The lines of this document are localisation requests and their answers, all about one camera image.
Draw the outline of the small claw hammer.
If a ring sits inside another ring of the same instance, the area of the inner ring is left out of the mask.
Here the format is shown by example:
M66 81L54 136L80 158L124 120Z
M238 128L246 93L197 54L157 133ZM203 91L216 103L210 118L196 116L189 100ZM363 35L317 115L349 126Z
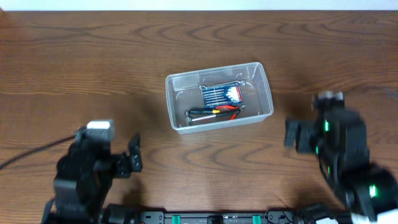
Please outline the small claw hammer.
M194 122L203 121L203 120L215 118L215 117L221 117L221 116L210 115L210 116L199 116L199 117L192 118L191 116L185 115L185 121L189 126L191 126L192 123L194 123Z

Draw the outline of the black yellow screwdriver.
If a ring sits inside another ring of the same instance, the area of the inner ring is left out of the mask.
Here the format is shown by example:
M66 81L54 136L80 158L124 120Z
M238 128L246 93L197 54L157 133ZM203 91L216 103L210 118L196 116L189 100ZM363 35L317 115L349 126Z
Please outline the black yellow screwdriver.
M210 116L210 115L227 116L227 115L230 115L230 113L228 111L221 111L218 109L194 108L194 109L190 109L190 110L186 111L185 115L193 116L193 117Z

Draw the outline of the red handled pliers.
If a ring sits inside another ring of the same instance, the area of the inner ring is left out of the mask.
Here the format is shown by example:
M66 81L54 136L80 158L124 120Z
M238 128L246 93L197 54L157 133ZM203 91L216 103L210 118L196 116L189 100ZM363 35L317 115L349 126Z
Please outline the red handled pliers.
M217 106L216 109L219 111L217 116L229 116L229 120L234 120L242 110L245 110L246 105L234 106L234 105L223 105Z

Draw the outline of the blue precision screwdriver set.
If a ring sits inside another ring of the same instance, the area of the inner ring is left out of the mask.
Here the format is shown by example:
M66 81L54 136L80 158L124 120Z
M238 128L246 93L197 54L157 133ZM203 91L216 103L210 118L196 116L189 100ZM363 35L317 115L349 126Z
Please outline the blue precision screwdriver set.
M241 85L221 86L218 88L200 89L205 108L216 108L223 105L235 105L243 102Z

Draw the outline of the small silver wrench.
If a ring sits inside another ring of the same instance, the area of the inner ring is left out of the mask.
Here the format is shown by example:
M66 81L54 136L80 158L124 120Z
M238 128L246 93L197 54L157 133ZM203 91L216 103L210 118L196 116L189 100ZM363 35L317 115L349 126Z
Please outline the small silver wrench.
M242 81L232 81L232 82L227 82L227 83L220 83L217 85L200 85L199 89L207 89L207 88L218 88L221 86L230 86L230 85L245 85L246 81L242 80Z

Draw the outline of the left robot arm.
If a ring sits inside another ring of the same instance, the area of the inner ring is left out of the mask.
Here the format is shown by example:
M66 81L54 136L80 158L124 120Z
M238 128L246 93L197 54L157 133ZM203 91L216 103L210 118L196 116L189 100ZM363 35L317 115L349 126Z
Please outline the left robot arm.
M103 208L114 179L128 179L143 168L140 134L128 152L111 153L112 132L81 129L57 162L55 197L47 202L42 223L109 223L112 208Z

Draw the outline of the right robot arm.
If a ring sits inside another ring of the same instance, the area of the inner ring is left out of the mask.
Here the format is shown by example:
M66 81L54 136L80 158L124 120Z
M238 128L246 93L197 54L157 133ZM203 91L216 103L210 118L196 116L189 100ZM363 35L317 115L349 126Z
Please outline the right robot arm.
M316 155L323 178L347 210L379 220L397 209L397 181L370 161L366 123L337 97L313 100L314 120L286 119L286 147Z

